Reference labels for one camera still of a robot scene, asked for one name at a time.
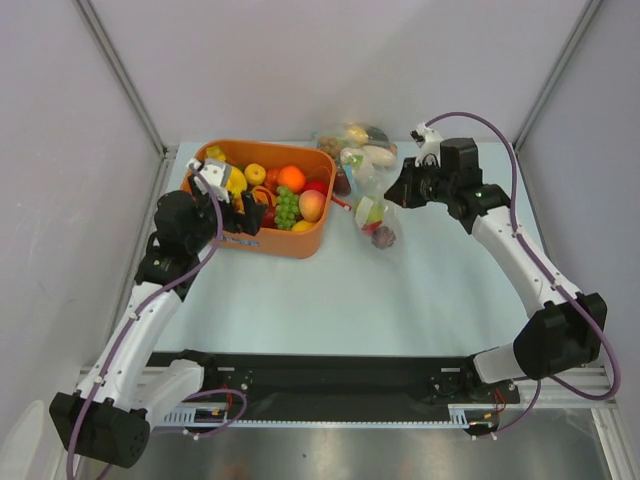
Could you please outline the clear zip top bag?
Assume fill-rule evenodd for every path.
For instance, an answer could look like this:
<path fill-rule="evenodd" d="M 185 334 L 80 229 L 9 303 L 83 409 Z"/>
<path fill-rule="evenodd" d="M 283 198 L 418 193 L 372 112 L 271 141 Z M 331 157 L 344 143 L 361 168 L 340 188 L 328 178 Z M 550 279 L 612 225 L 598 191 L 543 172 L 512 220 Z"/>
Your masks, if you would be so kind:
<path fill-rule="evenodd" d="M 401 228 L 389 201 L 372 194 L 360 195 L 353 203 L 352 217 L 361 248 L 385 255 L 399 249 Z"/>

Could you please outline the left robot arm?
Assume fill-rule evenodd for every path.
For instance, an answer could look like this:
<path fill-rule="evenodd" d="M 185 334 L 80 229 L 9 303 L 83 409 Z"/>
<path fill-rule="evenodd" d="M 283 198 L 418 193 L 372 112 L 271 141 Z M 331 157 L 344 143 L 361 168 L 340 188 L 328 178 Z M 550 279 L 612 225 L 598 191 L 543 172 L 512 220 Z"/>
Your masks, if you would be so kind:
<path fill-rule="evenodd" d="M 246 394 L 220 384 L 209 359 L 185 353 L 145 386 L 140 377 L 168 321 L 183 304 L 200 270 L 216 252 L 227 226 L 241 222 L 229 200 L 204 192 L 172 191 L 157 203 L 128 306 L 93 368 L 71 394 L 57 393 L 49 414 L 67 451 L 67 475 L 77 455 L 129 468 L 151 432 L 180 403 Z"/>

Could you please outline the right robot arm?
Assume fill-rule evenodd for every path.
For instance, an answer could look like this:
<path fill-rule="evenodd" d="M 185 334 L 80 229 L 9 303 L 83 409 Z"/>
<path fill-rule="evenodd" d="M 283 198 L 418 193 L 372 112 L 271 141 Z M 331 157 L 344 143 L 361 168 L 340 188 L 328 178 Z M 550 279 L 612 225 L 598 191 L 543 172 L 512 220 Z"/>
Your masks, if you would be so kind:
<path fill-rule="evenodd" d="M 484 401 L 498 382 L 542 380 L 596 360 L 607 315 L 604 299 L 583 293 L 531 244 L 512 200 L 500 186 L 484 181 L 475 141 L 443 139 L 433 130 L 415 134 L 414 140 L 419 152 L 404 160 L 386 199 L 407 209 L 445 205 L 497 262 L 528 317 L 512 343 L 471 357 L 471 370 L 461 376 L 463 393 Z"/>

